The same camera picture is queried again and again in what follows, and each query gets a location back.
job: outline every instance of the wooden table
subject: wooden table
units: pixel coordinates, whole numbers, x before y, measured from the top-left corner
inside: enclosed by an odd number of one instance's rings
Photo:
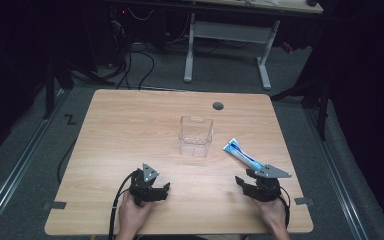
[[[221,102],[223,110],[213,109]],[[213,119],[205,158],[180,155],[181,116]],[[154,187],[170,182],[140,234],[264,233],[256,206],[235,176],[248,183],[246,166],[223,150],[236,138],[264,164],[292,174],[279,179],[291,196],[290,232],[313,228],[270,98],[263,94],[98,90],[80,131],[45,226],[50,235],[107,234],[111,205],[128,174],[146,163],[159,171]]]

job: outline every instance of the wrist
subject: wrist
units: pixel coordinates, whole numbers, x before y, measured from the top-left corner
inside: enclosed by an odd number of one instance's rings
[[[115,240],[133,240],[135,238],[135,233],[128,232],[119,232]]]
[[[270,232],[276,240],[290,240],[286,227],[271,227]]]

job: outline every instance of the black tape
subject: black tape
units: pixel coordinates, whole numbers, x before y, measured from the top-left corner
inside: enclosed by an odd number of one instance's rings
[[[313,206],[314,205],[314,201],[313,199],[311,198],[295,198],[295,203],[297,205],[303,205],[303,204],[306,204],[307,206]]]
[[[67,205],[66,202],[53,202],[53,203],[46,202],[45,204],[43,204],[43,210],[65,209],[66,205]]]
[[[76,125],[77,122],[73,120],[73,114],[64,114],[64,117],[68,117],[67,125]]]

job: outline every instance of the gray carpet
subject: gray carpet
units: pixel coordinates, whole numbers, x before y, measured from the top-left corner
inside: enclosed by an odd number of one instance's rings
[[[241,51],[223,47],[215,52],[195,55],[194,79],[183,82],[185,49],[168,48],[165,51],[148,47],[143,53],[154,58],[155,68],[143,82],[148,87],[169,88],[189,91],[265,93],[274,95],[293,86],[311,49],[298,50],[292,54],[274,48],[267,61],[268,74],[273,89],[262,90],[255,59],[259,46],[254,45]],[[211,47],[202,47],[207,51]],[[141,54],[132,54],[132,68],[128,77],[133,88],[151,69],[152,61]],[[100,69],[100,74],[109,70]],[[43,210],[45,202],[52,202],[58,190],[57,168],[64,154],[77,137],[93,92],[108,88],[90,81],[76,81],[76,87],[68,94],[47,129],[38,146],[33,161],[0,216],[0,239],[90,239],[90,236],[54,237],[44,233],[48,211]],[[313,133],[304,111],[296,98],[275,102],[274,107],[295,166],[304,195],[314,200],[309,207],[314,230],[309,234],[293,234],[292,239],[353,239],[354,236],[342,211],[331,179],[328,176],[323,152]],[[342,169],[344,179],[351,188],[353,199],[368,229],[369,239],[384,239],[384,217],[373,198],[364,178],[346,147],[335,119],[333,108],[327,126],[327,144]],[[14,125],[12,132],[0,149],[0,187],[26,148],[30,137],[42,121],[44,114],[44,92],[36,99],[34,106]],[[73,115],[75,125],[67,124]],[[271,239],[268,235],[254,235],[251,239]]]

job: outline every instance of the white desk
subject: white desk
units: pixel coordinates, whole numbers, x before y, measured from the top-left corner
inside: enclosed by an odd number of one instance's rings
[[[240,7],[259,7],[267,8],[278,11],[296,11],[302,13],[322,13],[323,9],[320,5],[310,7],[306,4],[305,0],[279,0],[279,5],[273,5],[271,3],[262,0],[250,0],[251,6],[247,6],[245,1],[237,0],[195,0],[196,2],[203,3],[215,3],[215,4],[227,4]],[[269,76],[266,69],[267,57],[270,53],[270,49],[273,45],[274,38],[280,24],[280,21],[274,21],[272,27],[251,27],[234,24],[223,24],[214,22],[195,21],[195,14],[191,14],[191,23],[189,30],[189,46],[188,54],[186,56],[185,66],[185,82],[192,81],[193,74],[193,44],[195,37],[212,38],[230,41],[242,41],[251,43],[265,44],[261,57],[256,59],[258,69],[260,71],[261,81],[265,90],[271,89]]]

